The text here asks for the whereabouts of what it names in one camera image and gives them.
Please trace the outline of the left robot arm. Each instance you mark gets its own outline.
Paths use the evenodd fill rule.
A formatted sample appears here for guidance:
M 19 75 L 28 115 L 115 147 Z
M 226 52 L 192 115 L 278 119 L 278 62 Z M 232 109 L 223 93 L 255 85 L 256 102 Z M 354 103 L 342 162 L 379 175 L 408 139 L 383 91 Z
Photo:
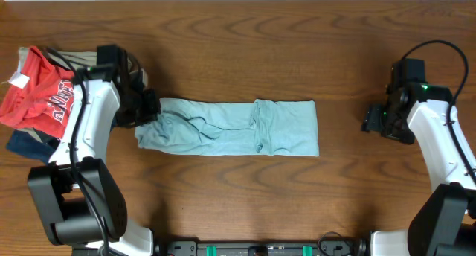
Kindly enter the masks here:
M 48 164 L 28 174 L 46 236 L 55 246 L 70 246 L 74 255 L 153 255 L 153 232 L 128 217 L 105 164 L 120 108 L 116 86 L 125 80 L 112 63 L 74 74 L 74 104 L 64 136 Z

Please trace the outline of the light blue t-shirt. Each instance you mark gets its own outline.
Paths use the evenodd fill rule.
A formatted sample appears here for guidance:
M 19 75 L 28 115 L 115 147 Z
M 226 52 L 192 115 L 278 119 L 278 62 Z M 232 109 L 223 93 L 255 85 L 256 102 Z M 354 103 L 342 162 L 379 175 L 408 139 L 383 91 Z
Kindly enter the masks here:
M 155 121 L 136 127 L 143 149 L 192 156 L 318 156 L 315 102 L 204 103 L 162 98 Z

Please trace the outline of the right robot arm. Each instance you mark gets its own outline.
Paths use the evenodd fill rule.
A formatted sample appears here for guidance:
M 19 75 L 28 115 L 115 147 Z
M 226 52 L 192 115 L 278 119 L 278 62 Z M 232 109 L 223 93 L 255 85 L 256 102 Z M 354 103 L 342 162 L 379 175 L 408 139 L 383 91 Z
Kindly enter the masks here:
M 389 85 L 387 102 L 373 106 L 367 125 L 382 136 L 416 141 L 432 194 L 407 229 L 375 231 L 371 255 L 474 255 L 475 157 L 462 133 L 454 96 L 446 87 L 409 82 Z

